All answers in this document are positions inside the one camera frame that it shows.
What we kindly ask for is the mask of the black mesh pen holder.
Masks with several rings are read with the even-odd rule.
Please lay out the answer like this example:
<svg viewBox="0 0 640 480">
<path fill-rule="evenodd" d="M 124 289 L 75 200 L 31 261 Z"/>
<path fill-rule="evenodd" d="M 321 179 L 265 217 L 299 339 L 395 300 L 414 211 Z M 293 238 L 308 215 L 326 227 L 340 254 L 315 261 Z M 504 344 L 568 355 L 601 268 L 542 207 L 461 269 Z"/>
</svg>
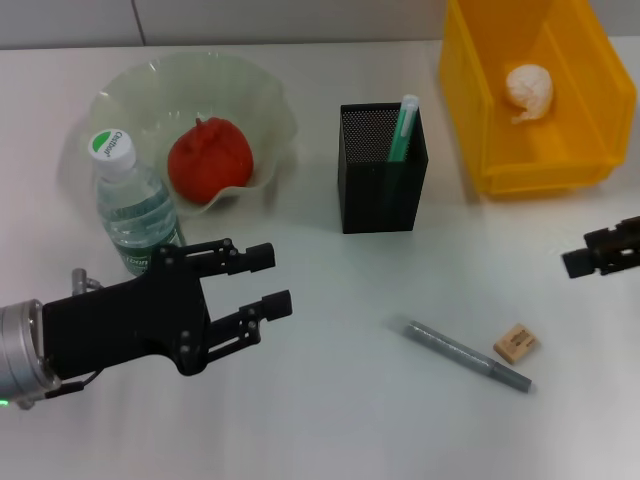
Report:
<svg viewBox="0 0 640 480">
<path fill-rule="evenodd" d="M 398 102 L 340 107 L 337 185 L 345 234 L 414 227 L 429 156 L 416 115 L 404 159 L 388 160 L 400 107 Z"/>
</svg>

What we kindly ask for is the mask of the red-orange toy orange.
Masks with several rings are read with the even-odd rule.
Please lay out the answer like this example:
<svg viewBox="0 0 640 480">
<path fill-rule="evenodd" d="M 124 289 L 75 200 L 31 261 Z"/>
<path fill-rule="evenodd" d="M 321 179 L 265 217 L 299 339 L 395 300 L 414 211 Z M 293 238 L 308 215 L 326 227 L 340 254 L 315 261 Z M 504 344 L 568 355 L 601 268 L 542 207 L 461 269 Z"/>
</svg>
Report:
<svg viewBox="0 0 640 480">
<path fill-rule="evenodd" d="M 196 119 L 193 128 L 171 147 L 169 180 L 184 199 L 199 205 L 212 201 L 223 189 L 245 187 L 254 170 L 248 141 L 226 119 Z"/>
</svg>

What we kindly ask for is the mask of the pale green glass fruit plate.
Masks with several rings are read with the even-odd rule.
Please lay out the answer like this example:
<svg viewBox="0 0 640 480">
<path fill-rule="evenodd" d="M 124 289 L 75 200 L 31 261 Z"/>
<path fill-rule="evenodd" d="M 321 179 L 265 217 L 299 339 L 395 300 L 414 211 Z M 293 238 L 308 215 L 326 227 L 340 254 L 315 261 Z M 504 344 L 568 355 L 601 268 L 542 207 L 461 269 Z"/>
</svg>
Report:
<svg viewBox="0 0 640 480">
<path fill-rule="evenodd" d="M 230 121 L 244 135 L 254 169 L 244 187 L 227 187 L 212 201 L 266 189 L 293 154 L 297 125 L 283 83 L 258 65 L 212 51 L 178 52 L 131 67 L 94 97 L 80 138 L 88 155 L 94 135 L 128 134 L 137 160 L 170 182 L 174 143 L 198 120 Z"/>
</svg>

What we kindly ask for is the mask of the white paper ball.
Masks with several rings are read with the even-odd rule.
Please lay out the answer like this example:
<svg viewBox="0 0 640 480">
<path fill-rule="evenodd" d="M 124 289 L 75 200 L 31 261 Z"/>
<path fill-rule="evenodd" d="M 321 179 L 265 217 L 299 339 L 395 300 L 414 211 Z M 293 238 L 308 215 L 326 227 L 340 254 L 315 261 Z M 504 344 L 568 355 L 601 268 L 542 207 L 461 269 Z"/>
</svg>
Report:
<svg viewBox="0 0 640 480">
<path fill-rule="evenodd" d="M 507 98 L 521 112 L 513 124 L 536 121 L 550 110 L 554 85 L 549 71 L 537 64 L 524 64 L 512 70 L 505 81 Z"/>
</svg>

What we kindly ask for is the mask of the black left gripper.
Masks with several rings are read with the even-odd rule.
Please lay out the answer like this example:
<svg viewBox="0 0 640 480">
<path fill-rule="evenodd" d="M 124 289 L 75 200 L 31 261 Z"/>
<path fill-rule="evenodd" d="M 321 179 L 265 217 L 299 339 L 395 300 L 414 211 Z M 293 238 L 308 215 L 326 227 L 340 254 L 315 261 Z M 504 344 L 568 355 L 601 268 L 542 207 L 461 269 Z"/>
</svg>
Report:
<svg viewBox="0 0 640 480">
<path fill-rule="evenodd" d="M 160 247 L 153 252 L 147 271 L 137 278 L 45 304 L 45 360 L 60 378 L 150 355 L 168 358 L 184 376 L 196 375 L 207 361 L 259 344 L 261 321 L 293 313 L 290 291 L 284 290 L 207 327 L 210 317 L 200 278 L 256 273 L 275 265 L 271 243 L 244 252 L 230 238 Z"/>
</svg>

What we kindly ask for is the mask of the grey marker pen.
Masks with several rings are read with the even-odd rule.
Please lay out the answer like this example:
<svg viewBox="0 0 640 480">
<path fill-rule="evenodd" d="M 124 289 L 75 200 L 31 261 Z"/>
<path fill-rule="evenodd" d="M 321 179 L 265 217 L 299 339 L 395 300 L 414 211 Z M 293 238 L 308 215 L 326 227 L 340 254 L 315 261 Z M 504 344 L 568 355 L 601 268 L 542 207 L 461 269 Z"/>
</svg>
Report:
<svg viewBox="0 0 640 480">
<path fill-rule="evenodd" d="M 531 379 L 420 322 L 395 317 L 389 321 L 389 328 L 476 374 L 522 393 L 531 391 Z"/>
</svg>

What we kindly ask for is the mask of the beige eraser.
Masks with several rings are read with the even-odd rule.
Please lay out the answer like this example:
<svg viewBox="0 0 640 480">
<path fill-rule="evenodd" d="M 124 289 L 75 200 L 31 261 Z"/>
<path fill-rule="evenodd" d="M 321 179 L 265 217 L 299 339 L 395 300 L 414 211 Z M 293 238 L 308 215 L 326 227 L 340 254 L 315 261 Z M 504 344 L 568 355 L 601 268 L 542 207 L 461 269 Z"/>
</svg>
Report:
<svg viewBox="0 0 640 480">
<path fill-rule="evenodd" d="M 493 345 L 493 350 L 507 363 L 515 365 L 539 345 L 538 338 L 522 324 L 516 324 Z"/>
</svg>

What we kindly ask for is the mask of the yellow plastic bin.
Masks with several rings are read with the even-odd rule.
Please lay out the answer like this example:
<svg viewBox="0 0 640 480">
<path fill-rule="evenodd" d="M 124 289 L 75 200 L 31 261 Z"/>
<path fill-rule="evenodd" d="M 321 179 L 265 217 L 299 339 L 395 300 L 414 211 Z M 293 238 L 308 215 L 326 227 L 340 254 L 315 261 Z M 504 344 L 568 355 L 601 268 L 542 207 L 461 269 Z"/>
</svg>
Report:
<svg viewBox="0 0 640 480">
<path fill-rule="evenodd" d="M 506 79 L 526 64 L 550 73 L 553 99 L 515 124 Z M 636 88 L 589 0 L 447 0 L 439 77 L 481 194 L 589 187 L 625 161 Z"/>
</svg>

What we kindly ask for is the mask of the green pen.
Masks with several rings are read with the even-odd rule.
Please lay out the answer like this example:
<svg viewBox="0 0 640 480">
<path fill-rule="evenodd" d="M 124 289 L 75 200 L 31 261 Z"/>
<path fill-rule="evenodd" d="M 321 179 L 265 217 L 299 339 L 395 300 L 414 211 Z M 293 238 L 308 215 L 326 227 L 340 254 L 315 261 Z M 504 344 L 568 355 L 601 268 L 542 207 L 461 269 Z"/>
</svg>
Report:
<svg viewBox="0 0 640 480">
<path fill-rule="evenodd" d="M 419 98 L 412 94 L 403 97 L 398 112 L 397 122 L 389 149 L 387 161 L 403 162 L 413 132 L 414 122 L 419 110 Z"/>
</svg>

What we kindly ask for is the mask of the clear bottle with green label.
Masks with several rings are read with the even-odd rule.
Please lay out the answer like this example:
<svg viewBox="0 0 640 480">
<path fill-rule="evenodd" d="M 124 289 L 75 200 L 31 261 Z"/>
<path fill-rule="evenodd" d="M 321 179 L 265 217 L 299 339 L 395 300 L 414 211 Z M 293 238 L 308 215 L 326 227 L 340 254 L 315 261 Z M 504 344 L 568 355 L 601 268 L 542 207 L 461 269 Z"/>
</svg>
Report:
<svg viewBox="0 0 640 480">
<path fill-rule="evenodd" d="M 159 174 L 138 159 L 125 131 L 99 131 L 88 152 L 103 227 L 126 269 L 139 276 L 157 246 L 184 244 L 174 202 Z"/>
</svg>

